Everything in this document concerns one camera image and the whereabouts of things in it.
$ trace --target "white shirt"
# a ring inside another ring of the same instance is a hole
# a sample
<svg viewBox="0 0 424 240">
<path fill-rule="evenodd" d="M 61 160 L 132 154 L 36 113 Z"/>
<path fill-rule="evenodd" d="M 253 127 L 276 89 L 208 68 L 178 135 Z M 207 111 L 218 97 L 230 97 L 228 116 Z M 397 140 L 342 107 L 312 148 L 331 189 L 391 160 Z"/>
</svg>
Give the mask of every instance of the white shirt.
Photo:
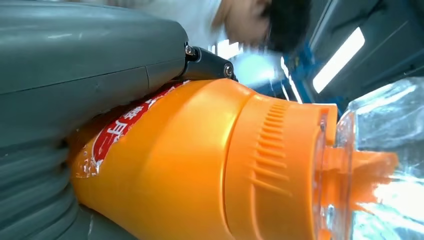
<svg viewBox="0 0 424 240">
<path fill-rule="evenodd" d="M 188 35 L 189 44 L 195 47 L 208 47 L 225 40 L 225 28 L 212 30 L 212 22 L 218 12 L 221 0 L 115 0 L 125 6 L 131 1 L 135 9 L 150 15 L 178 22 Z M 107 5 L 107 0 L 81 0 L 84 3 Z"/>
</svg>

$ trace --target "orange bottle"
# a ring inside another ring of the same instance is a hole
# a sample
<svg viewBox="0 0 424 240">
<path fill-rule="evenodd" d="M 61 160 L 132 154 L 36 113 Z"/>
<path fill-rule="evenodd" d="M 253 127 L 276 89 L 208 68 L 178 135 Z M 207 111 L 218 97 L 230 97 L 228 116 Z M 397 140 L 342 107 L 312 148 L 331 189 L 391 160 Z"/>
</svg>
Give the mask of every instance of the orange bottle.
<svg viewBox="0 0 424 240">
<path fill-rule="evenodd" d="M 142 240 L 344 239 L 397 157 L 334 148 L 336 122 L 333 105 L 192 81 L 72 135 L 72 184 Z"/>
</svg>

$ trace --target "bolt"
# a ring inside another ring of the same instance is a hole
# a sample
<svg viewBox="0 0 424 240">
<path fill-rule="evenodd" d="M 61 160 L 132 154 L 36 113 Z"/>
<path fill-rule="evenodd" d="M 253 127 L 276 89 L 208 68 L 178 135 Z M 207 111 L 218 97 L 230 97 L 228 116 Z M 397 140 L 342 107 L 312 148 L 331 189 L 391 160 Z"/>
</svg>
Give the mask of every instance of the bolt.
<svg viewBox="0 0 424 240">
<path fill-rule="evenodd" d="M 189 45 L 185 46 L 185 54 L 193 55 L 193 48 Z"/>
<path fill-rule="evenodd" d="M 230 63 L 227 63 L 224 67 L 224 75 L 229 78 L 233 75 L 233 66 Z"/>
</svg>

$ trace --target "person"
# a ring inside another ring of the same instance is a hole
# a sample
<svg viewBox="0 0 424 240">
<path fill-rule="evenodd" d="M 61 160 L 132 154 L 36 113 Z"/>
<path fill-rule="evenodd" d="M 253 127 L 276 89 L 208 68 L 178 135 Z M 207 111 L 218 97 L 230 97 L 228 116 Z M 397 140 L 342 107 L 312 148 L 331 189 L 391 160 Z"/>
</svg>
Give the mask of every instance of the person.
<svg viewBox="0 0 424 240">
<path fill-rule="evenodd" d="M 176 21 L 189 44 L 204 49 L 229 39 L 289 53 L 305 37 L 311 0 L 74 0 L 133 8 Z"/>
</svg>

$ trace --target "gray plastic housing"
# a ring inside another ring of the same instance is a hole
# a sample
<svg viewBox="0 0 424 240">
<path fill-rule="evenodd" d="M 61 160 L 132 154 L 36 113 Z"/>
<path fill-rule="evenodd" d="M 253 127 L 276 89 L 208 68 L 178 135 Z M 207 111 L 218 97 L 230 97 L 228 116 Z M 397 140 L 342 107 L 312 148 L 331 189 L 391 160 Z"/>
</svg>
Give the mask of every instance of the gray plastic housing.
<svg viewBox="0 0 424 240">
<path fill-rule="evenodd" d="M 0 1 L 0 239 L 130 240 L 78 206 L 64 138 L 185 67 L 176 22 L 81 3 Z"/>
</svg>

